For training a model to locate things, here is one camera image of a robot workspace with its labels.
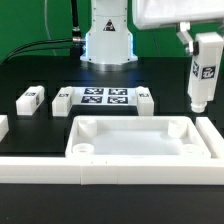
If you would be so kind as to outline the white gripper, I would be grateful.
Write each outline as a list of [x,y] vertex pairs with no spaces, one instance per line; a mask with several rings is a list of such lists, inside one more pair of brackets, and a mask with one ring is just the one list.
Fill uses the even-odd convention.
[[224,0],[132,0],[134,25],[140,30],[179,23],[177,37],[187,55],[194,52],[189,22],[224,18]]

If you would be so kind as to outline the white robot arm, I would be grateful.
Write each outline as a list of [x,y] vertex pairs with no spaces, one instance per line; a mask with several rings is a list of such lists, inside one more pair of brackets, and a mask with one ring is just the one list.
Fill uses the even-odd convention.
[[[224,0],[131,0],[136,28],[148,30],[180,24],[179,34],[190,53],[190,22],[224,18]],[[133,36],[127,27],[128,0],[91,0],[92,25],[85,36],[82,61],[95,65],[123,65],[136,61]]]

